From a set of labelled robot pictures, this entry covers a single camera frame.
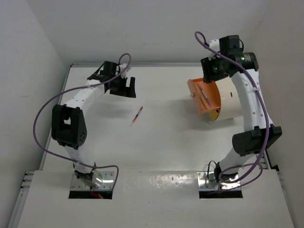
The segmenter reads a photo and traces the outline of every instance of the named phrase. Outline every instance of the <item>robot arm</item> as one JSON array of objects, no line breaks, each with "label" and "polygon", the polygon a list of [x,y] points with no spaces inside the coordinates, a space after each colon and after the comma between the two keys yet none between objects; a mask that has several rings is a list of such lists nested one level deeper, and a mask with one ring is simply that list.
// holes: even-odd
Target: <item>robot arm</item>
[{"label": "robot arm", "polygon": [[[212,81],[218,81],[227,76],[231,77],[236,87],[244,116],[245,132],[235,134],[232,137],[233,148],[228,155],[216,165],[214,175],[217,182],[219,181],[219,174],[223,170],[234,166],[242,166],[248,159],[253,157],[255,153],[260,153],[267,127],[269,127],[270,133],[266,148],[269,148],[282,135],[281,127],[274,127],[268,113],[269,126],[266,126],[265,114],[256,95],[256,90],[258,90],[263,101],[259,86],[257,59],[252,52],[243,53],[243,49],[239,47],[239,43],[239,36],[228,36],[220,40],[211,41],[209,46],[213,49],[218,48],[222,55],[242,65],[251,75],[257,88],[253,87],[252,82],[238,67],[227,60],[215,57],[214,54],[201,60],[204,71],[204,82],[211,83]],[[234,178],[238,173],[238,169],[239,168],[228,170],[222,176],[222,179],[229,180],[230,178]]]},{"label": "robot arm", "polygon": [[127,77],[125,72],[129,71],[130,68],[126,69],[121,77],[107,84],[91,87],[91,85],[113,78],[117,71],[120,72],[121,68],[124,70],[126,67],[107,61],[102,66],[88,78],[86,88],[81,89],[63,105],[55,105],[52,110],[52,138],[59,145],[64,146],[72,159],[78,161],[74,163],[75,173],[90,187],[94,187],[93,169],[80,164],[95,166],[95,162],[85,144],[87,137],[86,112],[95,100],[107,90],[110,90],[110,94],[113,95],[136,97],[134,77],[131,77],[130,86],[126,87]]}]

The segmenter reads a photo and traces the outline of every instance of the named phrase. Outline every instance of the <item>metal mounting plate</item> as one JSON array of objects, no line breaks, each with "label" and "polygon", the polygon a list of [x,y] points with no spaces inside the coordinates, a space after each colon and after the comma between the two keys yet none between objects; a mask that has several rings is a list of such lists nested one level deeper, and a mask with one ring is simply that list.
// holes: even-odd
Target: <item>metal mounting plate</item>
[{"label": "metal mounting plate", "polygon": [[[199,191],[217,191],[217,190],[229,190],[235,187],[240,186],[240,182],[236,182],[233,184],[221,183],[216,181],[209,181],[207,177],[206,171],[197,172],[198,177],[198,185]],[[214,180],[214,172],[209,172],[209,179]],[[241,191],[241,188],[232,189],[231,191]]]},{"label": "metal mounting plate", "polygon": [[[102,185],[94,191],[109,191],[112,190],[114,184],[114,172],[99,172],[102,176]],[[77,179],[76,175],[73,173],[70,191],[90,191],[90,188],[86,186],[80,179]]]}]

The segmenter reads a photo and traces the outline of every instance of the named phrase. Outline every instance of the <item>purple cable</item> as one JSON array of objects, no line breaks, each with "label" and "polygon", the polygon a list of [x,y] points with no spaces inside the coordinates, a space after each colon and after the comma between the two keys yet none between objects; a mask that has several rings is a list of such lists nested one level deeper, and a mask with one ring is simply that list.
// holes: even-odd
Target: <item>purple cable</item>
[{"label": "purple cable", "polygon": [[[198,34],[201,35],[201,36],[203,37],[204,42],[202,42],[202,41],[199,39]],[[205,49],[211,51],[213,54],[215,54],[215,55],[217,55],[217,56],[223,58],[224,60],[226,60],[226,61],[228,61],[228,62],[234,64],[234,65],[237,66],[239,69],[241,69],[241,70],[244,72],[244,74],[247,76],[247,78],[249,79],[249,81],[250,81],[250,83],[252,84],[252,86],[253,86],[254,88],[256,88],[257,85],[256,85],[256,83],[254,82],[253,78],[252,78],[251,75],[248,73],[248,71],[247,71],[245,68],[243,68],[242,65],[240,65],[239,63],[233,61],[232,59],[230,59],[230,58],[228,58],[228,57],[226,57],[226,56],[224,56],[224,55],[218,53],[217,51],[211,49],[211,48],[209,47],[209,45],[207,44],[207,42],[206,42],[206,38],[205,38],[204,34],[202,34],[201,32],[196,31],[196,32],[194,33],[194,36],[195,36],[195,39],[196,39],[196,40],[197,40]],[[268,137],[269,137],[269,119],[268,119],[267,110],[266,110],[265,104],[264,104],[264,102],[263,102],[263,99],[262,99],[262,97],[261,97],[261,94],[260,94],[259,91],[257,91],[257,90],[256,90],[256,95],[257,95],[257,97],[258,97],[258,99],[259,99],[259,102],[260,102],[260,104],[261,104],[261,106],[262,106],[263,113],[264,113],[264,116],[265,116],[265,121],[266,121],[265,139],[264,139],[264,142],[263,142],[261,151],[260,151],[260,153],[259,153],[259,156],[257,157],[255,163],[251,163],[251,164],[245,165],[245,166],[251,165],[250,169],[249,169],[243,176],[239,177],[238,179],[236,179],[236,180],[234,180],[234,181],[225,181],[225,180],[222,178],[223,174],[224,174],[225,172],[227,172],[228,170],[231,170],[231,169],[234,169],[234,168],[240,168],[240,167],[243,167],[243,166],[239,165],[239,166],[229,167],[229,168],[223,170],[223,171],[219,174],[219,176],[218,176],[218,178],[219,178],[219,180],[220,180],[221,182],[224,182],[224,183],[236,183],[236,182],[238,182],[238,181],[243,180],[246,176],[248,176],[248,175],[252,172],[252,170],[253,170],[257,165],[259,165],[258,163],[259,163],[259,161],[261,160],[261,158],[263,157],[263,152],[264,152],[264,150],[266,149],[267,141],[268,141]],[[251,181],[249,181],[249,182],[247,182],[247,183],[245,183],[245,184],[242,184],[242,185],[239,186],[239,187],[242,187],[242,186],[245,186],[245,185],[247,185],[247,184],[250,184],[251,182],[255,181],[256,179],[257,179],[257,178],[254,178],[254,179],[252,179]]]},{"label": "purple cable", "polygon": [[[106,84],[106,83],[109,83],[113,80],[115,80],[116,78],[118,78],[121,74],[123,74],[130,66],[131,64],[131,55],[129,53],[124,53],[122,56],[120,56],[119,60],[118,60],[118,64],[120,64],[120,60],[124,57],[124,56],[128,56],[129,57],[129,61],[127,63],[127,66],[125,67],[125,69],[120,72],[119,74],[117,74],[115,77],[109,79],[109,80],[106,80],[104,82],[101,82],[101,83],[98,83],[98,84],[94,84],[94,85],[90,85],[90,87],[96,87],[96,86],[101,86],[103,84]],[[68,157],[65,157],[65,156],[62,156],[60,154],[57,154],[57,153],[54,153],[52,151],[49,151],[47,150],[43,145],[40,144],[40,142],[38,141],[37,139],[37,136],[36,136],[36,125],[37,125],[37,120],[42,112],[42,110],[53,100],[55,100],[56,98],[60,97],[61,95],[63,94],[66,94],[68,92],[71,92],[71,91],[74,91],[74,90],[78,90],[78,89],[86,89],[88,88],[87,86],[79,86],[79,87],[75,87],[75,88],[71,88],[71,89],[68,89],[68,90],[65,90],[63,92],[61,92],[60,94],[57,94],[55,95],[54,97],[52,97],[51,99],[49,99],[41,108],[40,110],[38,111],[36,117],[35,117],[35,120],[34,120],[34,124],[33,124],[33,135],[34,135],[34,139],[35,139],[35,142],[36,144],[45,152],[49,153],[49,154],[52,154],[56,157],[59,157],[59,158],[63,158],[63,159],[66,159],[66,160],[69,160],[71,162],[78,162],[77,160],[74,160],[74,159],[71,159],[71,158],[68,158]],[[117,177],[118,177],[118,173],[119,173],[119,168],[117,165],[107,165],[107,166],[92,166],[92,165],[87,165],[87,164],[84,164],[82,162],[80,162],[79,164],[83,165],[83,166],[86,166],[86,167],[89,167],[89,168],[92,168],[92,169],[106,169],[106,168],[116,168],[117,169],[117,173],[116,173],[116,178],[115,178],[115,181],[113,183],[113,187],[112,187],[112,190],[114,190],[114,187],[116,185],[116,182],[117,182]]]}]

